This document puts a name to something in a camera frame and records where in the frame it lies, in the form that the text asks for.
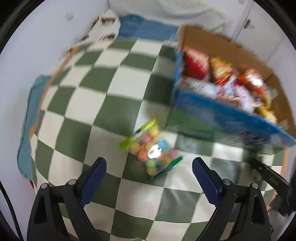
screw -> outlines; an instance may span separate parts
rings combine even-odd
[[[258,186],[257,183],[252,183],[252,187],[255,188],[255,189],[257,189],[259,186]]]
[[[47,188],[47,186],[48,186],[47,183],[43,183],[43,184],[41,184],[40,188],[41,188],[41,189],[45,189],[45,188]]]
[[[71,179],[68,181],[68,184],[69,185],[74,185],[76,183],[76,180],[75,179]]]
[[[223,183],[224,183],[225,185],[229,186],[229,185],[231,184],[231,181],[228,180],[228,179],[224,179],[224,180],[223,180]]]

cabinet door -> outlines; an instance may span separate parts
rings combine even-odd
[[[253,51],[261,60],[267,61],[281,43],[284,32],[257,3],[236,38],[236,42]]]

blue towel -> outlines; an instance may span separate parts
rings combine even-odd
[[[169,40],[175,36],[178,28],[176,26],[163,24],[157,21],[146,20],[136,15],[120,17],[121,27],[118,38],[141,38],[154,40]]]
[[[30,153],[31,148],[28,135],[29,130],[36,123],[41,97],[50,78],[50,75],[40,75],[35,80],[29,92],[27,111],[22,124],[20,147],[17,152],[17,166],[21,174],[30,180],[33,180],[33,174]]]

checkered tile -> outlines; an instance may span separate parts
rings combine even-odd
[[[35,190],[44,182],[64,185],[97,157],[105,158],[107,172],[84,207],[103,241],[196,240],[215,207],[192,173],[195,157],[202,157],[222,178],[245,186],[254,182],[248,160],[255,152],[164,130],[174,56],[173,48],[157,41],[84,43],[41,104],[30,140]],[[163,129],[161,137],[184,157],[173,170],[153,179],[118,145],[152,118]],[[262,162],[278,173],[283,158],[283,151],[262,154]],[[268,205],[274,190],[265,181],[257,183]],[[61,212],[68,231],[77,237],[62,204]]]

cardboard box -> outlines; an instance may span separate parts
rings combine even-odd
[[[176,55],[168,129],[229,145],[263,148],[265,153],[275,153],[296,144],[296,128],[288,100],[279,79],[264,62],[226,37],[210,33],[199,26],[181,26],[179,47],[189,47],[210,56],[219,56],[238,70],[241,70],[242,65],[256,69],[275,95],[271,109],[275,111],[279,125],[270,124],[261,116],[248,115],[180,87],[183,52],[179,50]]]

